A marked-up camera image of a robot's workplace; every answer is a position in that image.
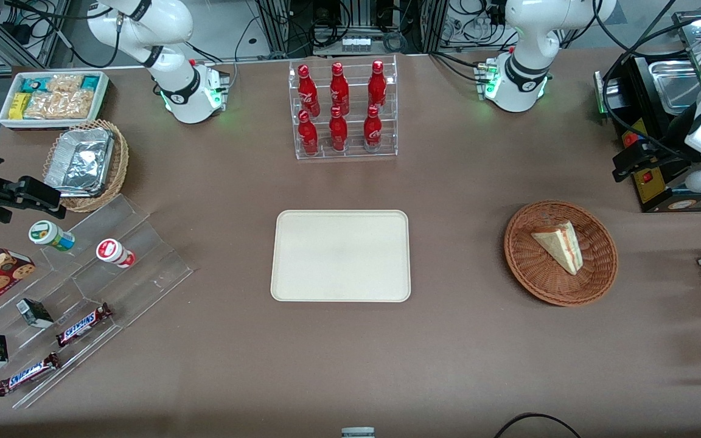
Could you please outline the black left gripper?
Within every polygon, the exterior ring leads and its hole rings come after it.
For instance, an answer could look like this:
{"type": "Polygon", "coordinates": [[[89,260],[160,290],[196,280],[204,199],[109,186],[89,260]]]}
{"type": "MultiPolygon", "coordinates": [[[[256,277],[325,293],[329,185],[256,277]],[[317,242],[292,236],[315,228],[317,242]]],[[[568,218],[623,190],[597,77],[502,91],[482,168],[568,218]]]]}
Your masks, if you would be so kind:
{"type": "MultiPolygon", "coordinates": [[[[660,156],[665,164],[684,161],[689,164],[701,162],[701,153],[685,143],[685,138],[692,130],[696,116],[695,109],[685,109],[675,117],[660,139],[664,153],[660,156]]],[[[613,178],[616,183],[631,177],[635,172],[648,171],[661,166],[659,148],[650,142],[634,142],[613,158],[615,166],[613,178]]]]}

